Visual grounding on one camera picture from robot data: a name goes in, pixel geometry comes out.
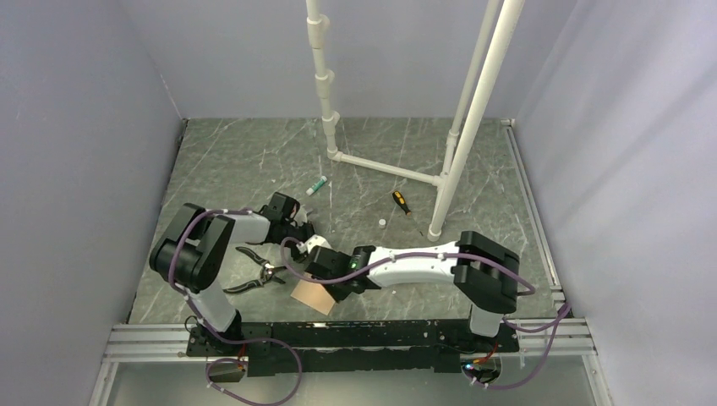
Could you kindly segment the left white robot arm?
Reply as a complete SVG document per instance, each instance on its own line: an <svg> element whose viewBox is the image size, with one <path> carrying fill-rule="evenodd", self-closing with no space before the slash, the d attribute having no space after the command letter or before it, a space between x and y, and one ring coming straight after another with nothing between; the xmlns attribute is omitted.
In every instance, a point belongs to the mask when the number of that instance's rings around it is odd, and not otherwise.
<svg viewBox="0 0 717 406"><path fill-rule="evenodd" d="M294 198L276 192L259 210L207 209L183 204L152 248L148 260L179 292L198 322L210 333L210 345L223 355L236 353L244 340L242 316L222 291L218 274L231 244L280 244L301 257L298 243L315 235L307 211Z"/></svg>

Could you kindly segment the green white glue stick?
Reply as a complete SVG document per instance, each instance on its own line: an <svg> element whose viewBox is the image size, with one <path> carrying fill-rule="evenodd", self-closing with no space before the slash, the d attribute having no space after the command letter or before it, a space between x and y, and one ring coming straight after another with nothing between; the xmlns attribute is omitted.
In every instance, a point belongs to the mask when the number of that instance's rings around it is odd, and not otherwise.
<svg viewBox="0 0 717 406"><path fill-rule="evenodd" d="M327 182L328 178L326 176L320 176L319 179L306 190L306 195L311 196L314 195L318 190L320 190Z"/></svg>

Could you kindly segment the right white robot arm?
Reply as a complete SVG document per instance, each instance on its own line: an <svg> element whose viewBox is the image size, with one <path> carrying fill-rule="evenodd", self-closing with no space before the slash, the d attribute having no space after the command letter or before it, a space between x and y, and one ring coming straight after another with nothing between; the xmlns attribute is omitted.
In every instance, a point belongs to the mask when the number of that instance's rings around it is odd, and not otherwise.
<svg viewBox="0 0 717 406"><path fill-rule="evenodd" d="M501 319L517 309L519 255L474 231L456 242L417 249L363 245L348 255L315 235L298 246L314 280L337 280L325 289L336 301L350 294L409 283L451 284L471 303L466 339L485 351L499 337Z"/></svg>

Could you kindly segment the tan envelope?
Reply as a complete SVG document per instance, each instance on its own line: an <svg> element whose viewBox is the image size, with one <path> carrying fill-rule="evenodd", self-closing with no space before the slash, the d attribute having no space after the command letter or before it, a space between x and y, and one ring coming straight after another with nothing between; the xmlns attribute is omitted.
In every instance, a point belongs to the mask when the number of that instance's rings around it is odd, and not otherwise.
<svg viewBox="0 0 717 406"><path fill-rule="evenodd" d="M329 315L336 304L323 285L304 280L298 282L291 297L322 315Z"/></svg>

